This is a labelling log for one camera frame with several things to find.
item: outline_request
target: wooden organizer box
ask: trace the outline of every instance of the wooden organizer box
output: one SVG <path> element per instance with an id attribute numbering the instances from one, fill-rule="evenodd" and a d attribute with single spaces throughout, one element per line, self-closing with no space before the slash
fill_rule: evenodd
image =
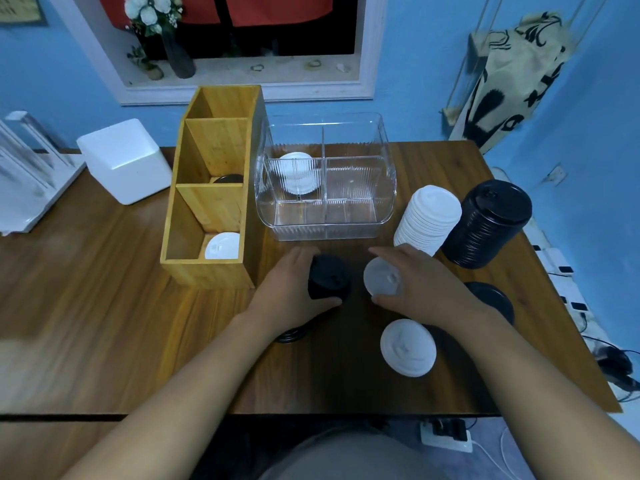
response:
<path id="1" fill-rule="evenodd" d="M 266 117 L 260 86 L 198 88 L 182 117 L 160 255 L 179 283 L 200 289 L 257 284 L 264 226 L 253 170 Z M 231 173 L 242 174 L 244 183 L 212 183 Z M 204 259 L 220 232 L 240 233 L 238 259 Z"/>

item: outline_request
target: wall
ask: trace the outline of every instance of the wall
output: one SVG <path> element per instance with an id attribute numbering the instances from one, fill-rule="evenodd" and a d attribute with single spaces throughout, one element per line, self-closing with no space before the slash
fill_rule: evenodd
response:
<path id="1" fill-rule="evenodd" d="M 104 87 L 48 0 L 47 24 L 0 27 L 0 114 L 32 113 L 65 146 L 80 135 L 139 118 L 160 145 L 173 145 L 180 106 L 121 107 Z M 505 0 L 496 27 L 532 11 L 571 14 L 578 0 Z M 467 34 L 484 0 L 389 0 L 376 95 L 370 101 L 270 104 L 270 114 L 380 112 L 393 141 L 441 139 L 446 103 Z"/>
<path id="2" fill-rule="evenodd" d="M 505 170 L 527 190 L 550 241 L 576 268 L 575 281 L 619 346 L 640 350 L 640 159 L 637 128 L 640 0 L 609 0 L 570 71 Z M 540 184 L 556 165 L 557 187 Z"/>

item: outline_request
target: power strip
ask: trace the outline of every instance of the power strip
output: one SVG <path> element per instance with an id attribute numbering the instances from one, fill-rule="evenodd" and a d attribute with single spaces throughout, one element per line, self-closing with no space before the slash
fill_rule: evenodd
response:
<path id="1" fill-rule="evenodd" d="M 447 450 L 463 451 L 465 453 L 471 453 L 474 450 L 469 430 L 467 430 L 467 441 L 458 441 L 453 439 L 452 436 L 435 435 L 433 433 L 433 425 L 428 421 L 420 423 L 420 441 L 425 446 L 435 446 L 436 448 Z"/>

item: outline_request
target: white window frame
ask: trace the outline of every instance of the white window frame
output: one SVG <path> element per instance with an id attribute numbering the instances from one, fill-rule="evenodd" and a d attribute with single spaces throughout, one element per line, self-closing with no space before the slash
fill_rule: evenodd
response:
<path id="1" fill-rule="evenodd" d="M 99 0 L 50 2 L 122 105 L 188 104 L 197 86 L 210 84 L 261 84 L 267 101 L 370 99 L 387 12 L 387 0 L 358 0 L 352 55 L 199 59 L 196 76 L 185 80 L 176 78 L 163 61 L 165 78 L 150 81 L 126 58 L 138 40 L 111 25 Z M 318 61 L 321 68 L 309 70 Z M 259 64 L 263 69 L 256 72 Z M 296 82 L 278 82 L 284 79 Z"/>

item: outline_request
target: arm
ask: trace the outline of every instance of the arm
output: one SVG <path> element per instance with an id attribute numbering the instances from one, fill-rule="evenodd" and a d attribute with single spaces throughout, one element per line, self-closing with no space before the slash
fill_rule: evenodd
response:
<path id="1" fill-rule="evenodd" d="M 309 268 L 316 253 L 316 248 L 294 248 L 286 254 L 265 277 L 246 311 L 64 479 L 188 478 L 265 348 L 284 331 L 340 305 L 340 298 L 309 298 Z"/>
<path id="2" fill-rule="evenodd" d="M 407 244 L 371 251 L 396 266 L 403 283 L 401 295 L 374 302 L 457 339 L 537 478 L 639 475 L 640 444 L 442 263 Z"/>

